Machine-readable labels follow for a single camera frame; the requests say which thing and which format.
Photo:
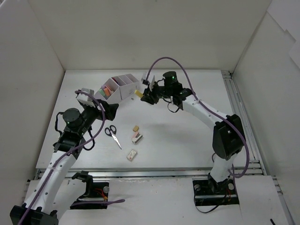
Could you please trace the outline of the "pink white stapler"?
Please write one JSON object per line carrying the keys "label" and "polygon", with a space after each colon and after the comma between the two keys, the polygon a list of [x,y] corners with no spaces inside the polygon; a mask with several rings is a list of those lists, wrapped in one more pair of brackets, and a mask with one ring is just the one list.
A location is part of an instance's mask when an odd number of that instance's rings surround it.
{"label": "pink white stapler", "polygon": [[134,133],[133,137],[131,138],[131,141],[133,144],[137,144],[142,138],[143,138],[143,135],[140,134],[139,131],[136,131]]}

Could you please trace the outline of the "tan eraser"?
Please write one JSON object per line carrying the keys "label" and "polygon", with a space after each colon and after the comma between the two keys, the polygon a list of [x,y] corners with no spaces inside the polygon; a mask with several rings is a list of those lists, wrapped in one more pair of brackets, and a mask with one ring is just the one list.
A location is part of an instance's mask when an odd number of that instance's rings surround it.
{"label": "tan eraser", "polygon": [[139,127],[138,126],[135,126],[134,128],[133,128],[133,131],[134,132],[136,132],[136,131],[138,131],[139,130]]}

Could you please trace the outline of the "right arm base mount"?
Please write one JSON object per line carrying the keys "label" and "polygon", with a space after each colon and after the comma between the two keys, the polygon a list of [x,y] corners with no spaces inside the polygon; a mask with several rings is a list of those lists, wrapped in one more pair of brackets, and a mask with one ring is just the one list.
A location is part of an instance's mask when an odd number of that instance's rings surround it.
{"label": "right arm base mount", "polygon": [[239,205],[233,179],[229,179],[218,190],[212,190],[207,180],[193,180],[194,202],[197,207]]}

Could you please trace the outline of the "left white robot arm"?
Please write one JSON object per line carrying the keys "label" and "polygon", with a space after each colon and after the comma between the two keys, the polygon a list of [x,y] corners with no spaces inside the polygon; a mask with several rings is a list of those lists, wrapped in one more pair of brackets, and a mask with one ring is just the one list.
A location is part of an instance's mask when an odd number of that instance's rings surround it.
{"label": "left white robot arm", "polygon": [[87,172],[77,173],[66,186],[64,194],[59,194],[58,191],[66,174],[88,143],[84,134],[91,131],[95,120],[114,120],[119,104],[96,100],[81,105],[83,112],[76,108],[62,112],[66,126],[54,144],[50,163],[34,192],[22,206],[15,205],[12,208],[10,218],[14,225],[57,225],[79,196],[87,197],[93,193],[92,176]]}

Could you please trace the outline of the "yellow highlighter marker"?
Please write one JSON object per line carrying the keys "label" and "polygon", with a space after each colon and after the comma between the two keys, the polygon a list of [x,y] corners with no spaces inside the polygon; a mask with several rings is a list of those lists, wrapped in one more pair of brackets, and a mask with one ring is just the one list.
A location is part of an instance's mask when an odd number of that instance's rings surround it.
{"label": "yellow highlighter marker", "polygon": [[138,96],[139,98],[143,97],[143,94],[139,90],[135,90],[135,95]]}

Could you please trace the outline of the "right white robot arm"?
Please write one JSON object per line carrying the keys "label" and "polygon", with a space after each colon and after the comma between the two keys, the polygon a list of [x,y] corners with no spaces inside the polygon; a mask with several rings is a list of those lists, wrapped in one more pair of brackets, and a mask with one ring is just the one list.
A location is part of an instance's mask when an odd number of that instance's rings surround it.
{"label": "right white robot arm", "polygon": [[150,105],[157,104],[163,99],[186,111],[203,122],[212,131],[212,148],[215,153],[214,165],[208,175],[207,187],[213,193],[220,192],[229,179],[229,170],[236,156],[241,152],[245,143],[245,135],[238,115],[227,115],[196,99],[190,88],[184,88],[178,82],[177,74],[169,71],[163,74],[163,85],[158,81],[146,80],[142,76],[142,83],[146,85],[141,101]]}

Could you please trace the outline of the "green highlighter marker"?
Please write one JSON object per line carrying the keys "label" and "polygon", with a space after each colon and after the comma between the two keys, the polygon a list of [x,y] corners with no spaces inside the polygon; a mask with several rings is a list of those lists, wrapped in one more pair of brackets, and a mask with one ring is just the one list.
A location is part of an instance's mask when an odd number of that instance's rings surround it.
{"label": "green highlighter marker", "polygon": [[98,90],[98,92],[103,96],[103,97],[105,97],[106,96],[106,94],[105,94],[105,92],[104,92],[104,90],[103,89],[99,89]]}

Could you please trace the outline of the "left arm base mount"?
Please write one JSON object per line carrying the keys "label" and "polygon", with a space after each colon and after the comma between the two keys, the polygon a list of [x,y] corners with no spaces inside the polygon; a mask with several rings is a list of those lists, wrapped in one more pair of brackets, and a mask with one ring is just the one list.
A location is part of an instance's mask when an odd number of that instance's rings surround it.
{"label": "left arm base mount", "polygon": [[77,198],[74,203],[89,202],[85,204],[71,206],[71,210],[104,210],[107,209],[107,205],[91,202],[107,202],[109,193],[108,181],[96,181],[89,189],[88,193],[85,193]]}

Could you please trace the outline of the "orange capped marker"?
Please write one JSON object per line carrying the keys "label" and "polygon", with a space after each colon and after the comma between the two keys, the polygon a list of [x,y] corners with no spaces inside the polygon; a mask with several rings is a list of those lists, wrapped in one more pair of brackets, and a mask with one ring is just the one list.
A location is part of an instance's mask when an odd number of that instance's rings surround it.
{"label": "orange capped marker", "polygon": [[104,89],[104,92],[105,92],[107,98],[110,97],[110,95],[111,95],[110,90],[107,87]]}

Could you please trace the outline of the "black handled scissors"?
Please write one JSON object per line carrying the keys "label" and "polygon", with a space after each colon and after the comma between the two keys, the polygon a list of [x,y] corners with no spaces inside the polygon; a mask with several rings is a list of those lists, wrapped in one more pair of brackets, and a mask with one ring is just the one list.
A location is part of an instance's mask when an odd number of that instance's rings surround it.
{"label": "black handled scissors", "polygon": [[113,140],[117,143],[118,147],[120,149],[122,149],[121,144],[120,144],[118,138],[116,137],[116,133],[117,133],[117,128],[114,125],[110,125],[110,126],[105,128],[105,134],[107,136],[112,137]]}

